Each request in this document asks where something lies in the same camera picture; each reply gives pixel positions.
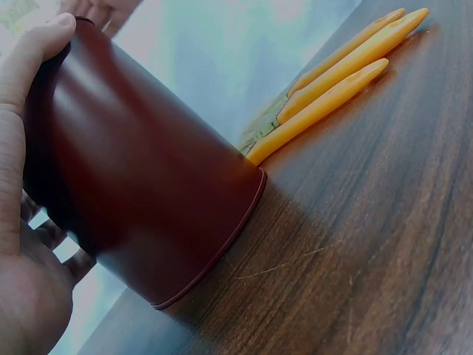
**dark red cup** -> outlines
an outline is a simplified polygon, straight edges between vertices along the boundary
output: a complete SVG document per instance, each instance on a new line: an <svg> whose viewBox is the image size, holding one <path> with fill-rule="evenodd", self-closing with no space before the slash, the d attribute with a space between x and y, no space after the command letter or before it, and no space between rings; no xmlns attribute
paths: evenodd
<svg viewBox="0 0 473 355"><path fill-rule="evenodd" d="M24 111L24 189L155 308L221 258L266 174L78 18L39 70Z"/></svg>

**wooden table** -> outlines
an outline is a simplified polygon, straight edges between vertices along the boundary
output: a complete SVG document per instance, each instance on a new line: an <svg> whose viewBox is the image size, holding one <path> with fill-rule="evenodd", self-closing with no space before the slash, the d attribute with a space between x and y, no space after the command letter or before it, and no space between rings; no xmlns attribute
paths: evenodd
<svg viewBox="0 0 473 355"><path fill-rule="evenodd" d="M473 1L364 0L309 66L401 6L431 14L264 164L214 270L164 312L126 291L82 354L473 352Z"/></svg>

